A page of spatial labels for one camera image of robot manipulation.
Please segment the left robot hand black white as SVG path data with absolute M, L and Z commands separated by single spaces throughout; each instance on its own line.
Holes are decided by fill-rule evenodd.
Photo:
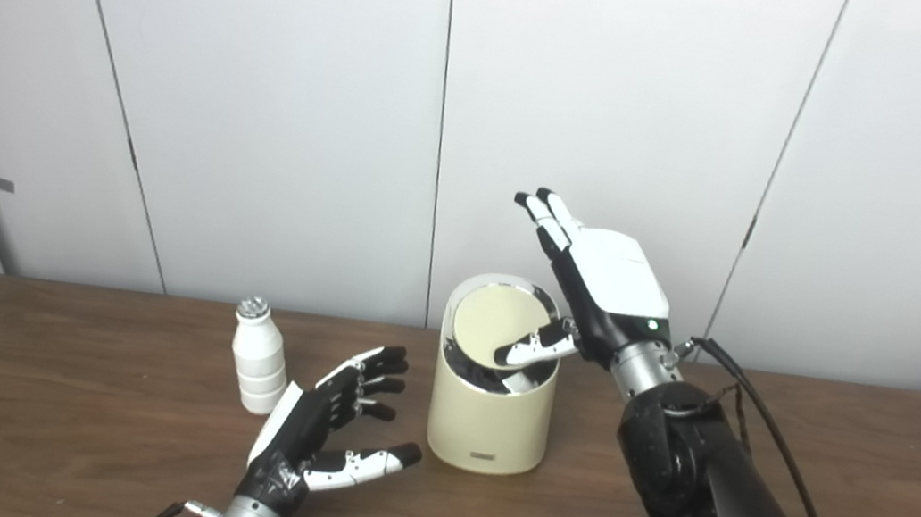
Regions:
M 236 497 L 277 517 L 293 517 L 309 493 L 359 486 L 419 463 L 416 442 L 350 451 L 324 447 L 363 416 L 393 421 L 396 410 L 375 397 L 402 393 L 409 367 L 403 346 L 375 346 L 346 359 L 311 388 L 288 383 L 250 447 Z

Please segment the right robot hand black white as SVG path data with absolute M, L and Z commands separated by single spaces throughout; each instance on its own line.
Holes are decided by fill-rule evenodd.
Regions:
M 671 382 L 670 371 L 641 355 L 671 347 L 671 307 L 636 239 L 586 227 L 549 188 L 514 199 L 535 224 L 571 314 L 498 346 L 494 362 L 516 368 L 580 354 L 610 372 L 625 402 Z

